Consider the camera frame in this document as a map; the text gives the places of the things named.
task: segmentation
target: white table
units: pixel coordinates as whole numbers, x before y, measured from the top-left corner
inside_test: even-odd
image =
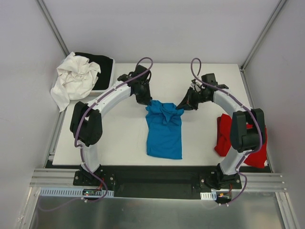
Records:
[[[115,79],[135,68],[134,63],[115,65]],[[163,103],[178,105],[186,94],[193,76],[190,64],[153,65],[150,82],[153,99]],[[249,107],[248,98],[237,64],[203,64],[200,75],[215,73],[219,84],[226,84],[232,93]],[[67,108],[53,165],[79,165],[80,152],[74,147],[70,122],[74,105]],[[207,102],[199,104],[197,111],[185,111],[182,115],[183,159],[171,160],[155,158],[146,154],[148,127],[144,105],[137,104],[135,96],[122,101],[103,118],[103,135],[98,142],[101,165],[141,165],[141,166],[215,166],[222,158],[214,151],[217,134],[217,117],[224,110]]]

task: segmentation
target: white cloth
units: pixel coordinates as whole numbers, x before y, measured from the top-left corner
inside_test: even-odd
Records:
[[[69,105],[70,100],[83,99],[89,95],[101,73],[100,66],[89,63],[83,56],[75,56],[71,52],[64,62],[57,68],[58,78],[51,89],[51,96],[62,112]]]

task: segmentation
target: black cloth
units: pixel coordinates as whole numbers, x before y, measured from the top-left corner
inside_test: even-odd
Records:
[[[98,80],[93,88],[93,91],[106,90],[109,87],[113,59],[107,56],[93,55],[84,52],[76,52],[75,55],[87,57],[89,59],[89,63],[96,62],[100,66],[101,73],[97,73]]]

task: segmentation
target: gray wall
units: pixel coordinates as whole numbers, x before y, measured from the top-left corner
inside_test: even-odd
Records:
[[[237,63],[278,0],[45,0],[70,51],[117,62]]]
[[[58,115],[50,95],[64,58],[33,0],[0,1],[0,228],[13,228]]]
[[[272,167],[283,172],[305,227],[305,1],[288,1],[246,68],[256,107],[265,112]]]

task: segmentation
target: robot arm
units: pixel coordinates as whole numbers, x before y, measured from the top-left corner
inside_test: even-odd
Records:
[[[90,171],[94,172],[100,166],[97,153],[97,142],[102,136],[103,117],[120,101],[133,94],[135,94],[136,101],[139,104],[148,105],[152,100],[149,88],[151,77],[150,71],[147,71],[139,78],[124,84],[124,82],[145,71],[147,71],[145,67],[137,65],[134,72],[130,72],[128,75],[121,75],[114,85],[102,95],[89,101],[87,104],[78,102],[75,105],[70,125],[70,131],[73,132],[74,138],[76,137],[77,128],[82,116],[89,107],[94,106],[94,109],[91,109],[88,112],[86,119],[83,121],[77,139],[80,141],[81,145],[83,145],[82,156]]]
[[[216,81],[213,73],[202,76],[202,81],[230,92],[229,88]],[[188,89],[184,99],[177,106],[177,109],[197,110],[199,103],[212,101],[221,106],[232,118],[230,141],[232,147],[224,160],[217,165],[217,168],[211,176],[205,179],[205,184],[214,189],[227,187],[238,179],[237,171],[247,156],[259,147],[259,132],[253,125],[249,113],[241,108],[234,99],[227,94],[210,87],[199,85],[196,80],[192,80],[191,87]],[[257,123],[259,124],[263,143],[265,142],[265,124],[264,113],[261,109],[252,109]],[[252,124],[253,127],[247,129],[246,124]]]

